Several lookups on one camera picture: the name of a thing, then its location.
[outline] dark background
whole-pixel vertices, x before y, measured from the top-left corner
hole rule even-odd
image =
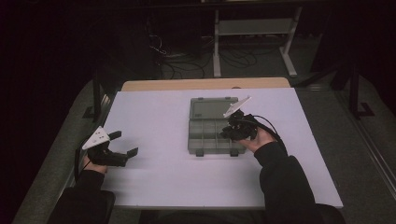
[[[89,6],[105,1],[81,2]],[[123,6],[125,1],[113,3]],[[197,52],[200,35],[212,35],[213,31],[208,11],[98,15],[81,13],[79,6],[79,2],[66,0],[0,2],[0,78],[5,111],[1,125],[1,223],[14,218],[70,106],[95,71],[109,93],[125,80],[160,78],[161,59],[148,48],[154,41],[149,37],[152,29],[167,43],[178,43],[191,52]],[[324,34],[313,71],[351,55],[394,114],[395,9],[381,1],[305,7],[297,30],[302,35]],[[230,10],[225,15],[237,17],[238,13]]]

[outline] gray carpet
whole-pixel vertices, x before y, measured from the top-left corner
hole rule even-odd
[[[243,57],[233,57],[233,53],[224,50],[224,55],[233,57],[238,63],[226,63],[221,59],[223,77],[287,77],[290,83],[297,83],[313,75],[309,73],[309,68],[318,42],[319,38],[314,37],[295,38],[290,49],[290,57],[299,74],[296,78],[289,78],[279,52],[272,50],[276,44],[267,46],[267,50],[270,51],[268,53],[264,53],[265,48],[254,51],[257,62],[251,65],[249,62],[253,61],[247,62]],[[242,50],[237,53],[240,55],[245,55],[244,52],[250,53],[249,47]],[[165,78],[170,78],[172,75],[174,78],[179,78],[180,75],[183,78],[199,78],[205,74],[206,78],[212,78],[213,65],[210,59],[211,54],[208,53],[193,61],[203,68],[193,64],[178,63],[177,66],[183,69],[176,69],[176,72],[173,72],[171,67],[165,66],[163,75]],[[244,64],[245,68],[236,68],[241,64]],[[346,223],[393,223],[396,220],[394,212],[396,202],[376,170],[367,146],[356,130],[355,120],[345,110],[346,104],[339,100],[338,96],[347,95],[348,89],[340,92],[330,91],[329,80],[331,76],[314,84],[320,86],[323,91],[301,89],[297,90],[297,93],[318,147],[345,205],[341,211]],[[360,95],[360,99],[368,103],[375,112],[374,117],[362,118],[361,123],[381,150],[389,167],[395,171],[396,152],[393,150],[396,145],[393,137],[396,133],[395,119],[379,100],[373,86],[364,79],[361,79]],[[63,188],[71,184],[68,180],[72,179],[74,150],[79,141],[94,127],[91,119],[82,118],[88,106],[92,106],[91,83],[87,83],[70,108],[64,126],[54,140],[49,155],[14,223],[45,223]],[[138,210],[115,207],[110,223],[137,223],[139,215]]]

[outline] black sleeve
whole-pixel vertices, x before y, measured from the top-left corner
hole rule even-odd
[[[64,190],[48,223],[103,223],[106,199],[100,188],[104,178],[103,174],[95,171],[82,171],[76,185]]]
[[[277,142],[260,147],[255,158],[262,166],[260,184],[269,223],[323,223],[303,168]]]

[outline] table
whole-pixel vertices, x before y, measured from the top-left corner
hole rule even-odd
[[[252,89],[202,90],[214,88],[219,80],[227,79],[207,79],[200,90],[181,90],[189,85],[168,90],[168,81],[148,81],[151,87],[156,82],[157,89],[117,93],[105,130],[122,131],[122,137],[112,141],[109,148],[125,153],[139,147],[139,153],[126,167],[108,169],[103,189],[116,194],[116,205],[138,209],[263,209],[261,167],[251,152],[236,158],[230,155],[198,158],[189,154],[187,148],[191,98],[243,99],[250,95],[252,99],[242,110],[264,116],[275,125],[289,154],[303,166],[317,203],[342,207],[295,90],[284,86],[259,88],[282,78],[268,82],[265,78],[233,78],[229,80],[230,87]],[[186,82],[192,84],[194,80],[180,80]],[[134,84],[125,83],[123,89],[129,90]]]

